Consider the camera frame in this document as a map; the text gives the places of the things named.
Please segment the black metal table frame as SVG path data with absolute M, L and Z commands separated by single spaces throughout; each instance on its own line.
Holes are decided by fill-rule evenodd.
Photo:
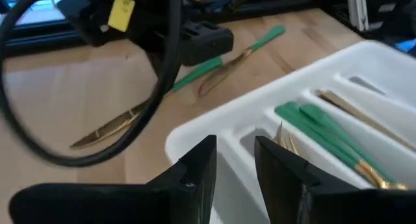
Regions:
M 310 8 L 321 8 L 325 13 L 351 27 L 346 0 L 248 0 L 233 12 L 203 13 L 193 10 L 193 21 L 225 23 L 261 16 L 272 16 Z M 12 31 L 5 43 L 6 57 L 44 53 L 86 45 L 65 19 L 48 19 L 39 23 L 25 23 Z

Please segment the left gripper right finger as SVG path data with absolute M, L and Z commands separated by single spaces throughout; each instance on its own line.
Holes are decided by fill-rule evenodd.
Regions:
M 416 190 L 359 189 L 264 136 L 254 148 L 271 224 L 416 224 Z

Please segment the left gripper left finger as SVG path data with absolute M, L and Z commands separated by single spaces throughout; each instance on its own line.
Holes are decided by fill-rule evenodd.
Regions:
M 209 224 L 216 182 L 209 135 L 146 184 L 44 183 L 10 199 L 13 224 Z

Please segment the green-handled gold knife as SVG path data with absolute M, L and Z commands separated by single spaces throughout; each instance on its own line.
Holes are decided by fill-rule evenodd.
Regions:
M 200 77 L 204 76 L 208 72 L 214 70 L 215 68 L 220 67 L 223 64 L 222 58 L 216 57 L 212 58 L 196 68 L 194 68 L 190 73 L 185 75 L 183 78 L 179 79 L 174 83 L 174 85 L 170 88 L 169 91 L 165 94 L 167 97 L 172 92 L 176 92 L 186 85 L 194 82 L 195 80 L 199 79 Z M 129 127 L 137 117 L 139 117 L 142 109 L 147 104 L 148 100 L 140 103 L 139 105 L 127 110 L 123 114 L 120 114 L 116 118 L 112 119 L 108 123 L 102 125 L 100 128 L 96 129 L 95 131 L 91 132 L 90 134 L 84 136 L 80 140 L 76 141 L 72 145 L 70 145 L 70 149 L 81 149 L 83 147 L 87 147 L 90 145 L 94 145 L 105 138 L 108 138 L 117 132 L 120 132 L 126 127 Z
M 232 74 L 252 53 L 278 36 L 281 36 L 284 32 L 285 27 L 283 25 L 273 26 L 262 38 L 258 39 L 253 45 L 245 49 L 239 56 L 212 71 L 211 74 L 202 81 L 198 88 L 198 98 L 206 96 L 214 87 L 218 86 Z
M 322 91 L 318 90 L 317 95 L 331 103 L 332 105 L 336 106 L 339 109 L 342 109 L 344 112 L 349 113 L 351 116 L 359 119 L 360 121 L 366 123 L 367 125 L 371 126 L 373 129 L 383 133 L 384 135 L 390 137 L 391 139 L 395 140 L 398 143 L 401 143 L 403 146 L 416 152 L 416 147 L 409 144 L 407 141 L 403 140 L 395 133 L 391 132 L 389 129 L 385 128 L 383 125 L 379 124 L 377 121 L 374 121 L 372 118 L 368 117 L 366 114 L 362 113 L 356 107 L 339 97 L 337 94 L 333 93 L 332 91 Z

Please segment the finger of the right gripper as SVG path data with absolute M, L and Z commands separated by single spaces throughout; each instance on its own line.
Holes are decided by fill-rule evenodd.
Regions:
M 233 49 L 233 33 L 208 21 L 188 21 L 181 29 L 180 62 L 195 66 Z
M 106 2 L 60 0 L 57 8 L 87 44 L 99 47 L 108 42 L 109 5 Z

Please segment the silver frame bracket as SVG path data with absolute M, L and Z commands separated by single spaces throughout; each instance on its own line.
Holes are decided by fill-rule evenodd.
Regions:
M 369 30 L 367 0 L 347 0 L 350 23 L 359 31 Z

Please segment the white plastic cutlery organizer tray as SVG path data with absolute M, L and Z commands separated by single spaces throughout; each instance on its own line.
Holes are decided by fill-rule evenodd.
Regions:
M 255 167 L 255 137 L 274 141 L 290 133 L 298 156 L 359 188 L 373 186 L 274 112 L 294 101 L 314 104 L 336 120 L 389 174 L 416 190 L 416 152 L 321 99 L 332 91 L 416 147 L 416 58 L 364 41 L 277 79 L 174 129 L 165 151 L 177 162 L 205 137 L 215 135 L 216 182 L 209 224 L 271 224 Z

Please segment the green-handled gold spoon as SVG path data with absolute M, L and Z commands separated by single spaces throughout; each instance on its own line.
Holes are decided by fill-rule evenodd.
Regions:
M 336 148 L 348 160 L 350 168 L 367 182 L 382 189 L 408 189 L 407 185 L 394 179 L 368 153 L 364 152 L 360 144 L 317 105 L 295 105 L 294 109 L 303 122 Z
M 322 138 L 320 134 L 318 134 L 314 129 L 309 128 L 309 125 L 303 122 L 303 119 L 297 114 L 297 112 L 294 109 L 295 105 L 299 105 L 299 104 L 294 101 L 289 101 L 285 103 L 284 105 L 277 106 L 274 109 L 274 112 L 277 115 L 279 115 L 281 118 L 283 118 L 285 121 L 289 122 L 291 125 L 296 127 L 298 130 L 303 132 L 306 136 L 311 138 L 314 142 L 319 144 L 322 148 L 324 148 L 329 153 L 331 153 L 335 158 L 340 160 L 344 165 L 350 168 L 350 164 L 348 163 L 348 160 L 336 148 L 332 147 L 332 145 L 328 143 L 324 138 Z

